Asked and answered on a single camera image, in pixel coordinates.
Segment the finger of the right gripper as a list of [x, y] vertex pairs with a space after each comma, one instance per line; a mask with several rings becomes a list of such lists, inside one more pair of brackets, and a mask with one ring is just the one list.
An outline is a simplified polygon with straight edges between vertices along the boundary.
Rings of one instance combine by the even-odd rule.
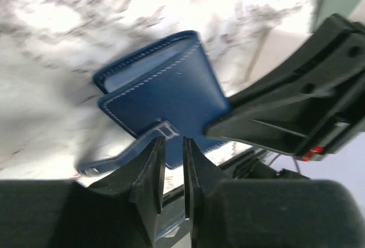
[[335, 153], [364, 131], [364, 25], [328, 17], [293, 54], [230, 99], [205, 136], [289, 156]]

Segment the blue leather card holder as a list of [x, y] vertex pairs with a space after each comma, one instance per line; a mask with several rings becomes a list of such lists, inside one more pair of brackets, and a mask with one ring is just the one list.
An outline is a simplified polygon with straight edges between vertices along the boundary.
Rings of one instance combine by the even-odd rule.
[[111, 63], [93, 76], [93, 83], [103, 93], [99, 108], [134, 142], [115, 157], [81, 165], [84, 176], [125, 165], [158, 136], [166, 139], [169, 169], [182, 165], [185, 137], [204, 153], [225, 144], [203, 134], [231, 106], [196, 31], [172, 34]]

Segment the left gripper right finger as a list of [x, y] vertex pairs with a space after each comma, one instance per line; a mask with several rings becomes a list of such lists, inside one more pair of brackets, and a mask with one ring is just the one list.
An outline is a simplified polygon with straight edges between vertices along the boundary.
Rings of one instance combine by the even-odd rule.
[[230, 178], [183, 141], [193, 247], [363, 247], [364, 219], [340, 183]]

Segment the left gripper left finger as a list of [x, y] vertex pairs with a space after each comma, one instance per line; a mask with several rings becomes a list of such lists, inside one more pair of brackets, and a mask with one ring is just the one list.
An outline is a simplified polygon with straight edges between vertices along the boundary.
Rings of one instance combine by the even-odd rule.
[[165, 139], [85, 187], [1, 181], [2, 247], [152, 247], [163, 203]]

